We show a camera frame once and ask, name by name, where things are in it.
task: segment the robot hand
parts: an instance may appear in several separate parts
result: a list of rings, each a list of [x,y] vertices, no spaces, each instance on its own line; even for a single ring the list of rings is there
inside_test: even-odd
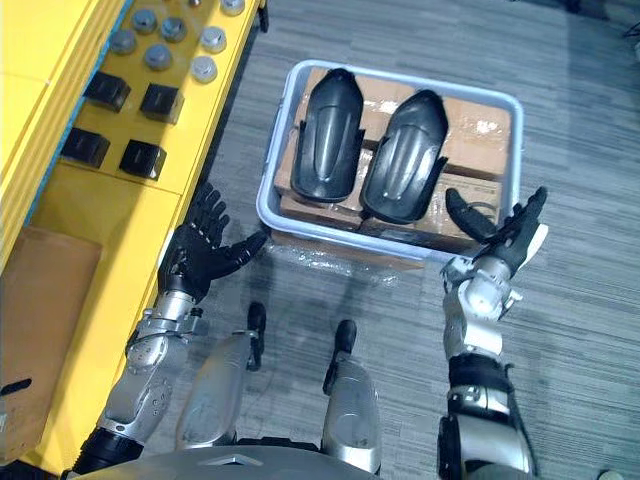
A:
[[[185,222],[173,234],[158,271],[158,292],[181,291],[198,304],[211,280],[224,277],[247,264],[267,240],[258,231],[242,242],[221,247],[229,223],[220,192],[206,183],[196,194]]]

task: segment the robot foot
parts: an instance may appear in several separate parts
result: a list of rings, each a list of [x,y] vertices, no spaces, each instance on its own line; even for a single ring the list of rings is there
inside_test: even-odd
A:
[[[334,340],[333,355],[331,356],[331,363],[327,369],[327,374],[324,377],[324,385],[322,391],[325,395],[331,395],[331,388],[335,381],[336,371],[338,367],[338,355],[351,355],[353,346],[356,343],[356,335],[358,333],[358,327],[353,320],[342,320],[338,329],[336,330],[336,336]]]
[[[264,330],[267,326],[267,311],[264,305],[253,302],[247,313],[247,330],[257,333],[251,338],[251,357],[247,364],[247,370],[257,372],[262,366],[262,354],[264,353]]]

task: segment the cardboard box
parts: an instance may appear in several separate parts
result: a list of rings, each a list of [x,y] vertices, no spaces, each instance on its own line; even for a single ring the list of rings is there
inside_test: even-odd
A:
[[[440,155],[445,172],[499,180],[507,167],[511,115],[501,108],[445,97],[449,133]]]
[[[456,188],[462,197],[489,217],[494,223],[500,215],[502,185],[470,177],[443,173],[431,197],[424,217],[409,225],[395,225],[369,218],[362,223],[361,233],[434,248],[451,253],[461,253],[478,244],[460,230],[447,213],[445,192]]]
[[[280,199],[280,212],[287,217],[342,230],[355,230],[362,223],[360,216],[340,212],[335,204],[302,203],[290,196]]]
[[[26,227],[0,278],[0,463],[33,449],[85,295],[99,245]]]
[[[313,205],[314,203],[301,198],[291,188],[291,171],[293,170],[293,163],[295,160],[297,146],[298,129],[293,128],[291,131],[289,131],[287,147],[282,156],[282,163],[280,163],[280,167],[276,172],[274,185],[280,195],[290,196],[298,200],[300,203]],[[332,204],[335,206],[336,211],[347,215],[360,216],[360,213],[362,212],[362,205],[360,204],[360,191],[362,190],[364,179],[367,176],[367,172],[369,171],[369,164],[371,163],[371,159],[373,158],[373,150],[371,150],[370,148],[371,144],[363,146],[362,150],[360,150],[358,171],[356,173],[356,181],[353,186],[353,190],[345,200],[339,203]],[[315,205],[322,206],[326,204],[317,203]]]

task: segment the plastic wrap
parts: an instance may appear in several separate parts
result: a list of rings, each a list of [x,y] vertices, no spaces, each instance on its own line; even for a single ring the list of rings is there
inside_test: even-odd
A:
[[[285,261],[306,268],[334,273],[374,285],[395,287],[399,284],[398,271],[392,266],[368,264],[342,258],[321,249],[305,248],[290,243],[269,242],[264,248],[269,254],[275,254]]]

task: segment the silver metal forearm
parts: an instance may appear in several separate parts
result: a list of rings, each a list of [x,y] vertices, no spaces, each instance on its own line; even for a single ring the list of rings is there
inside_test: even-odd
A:
[[[179,291],[161,295],[145,310],[126,349],[127,362],[111,390],[98,427],[140,444],[162,419],[173,384],[187,360],[185,335],[206,334],[195,300]]]

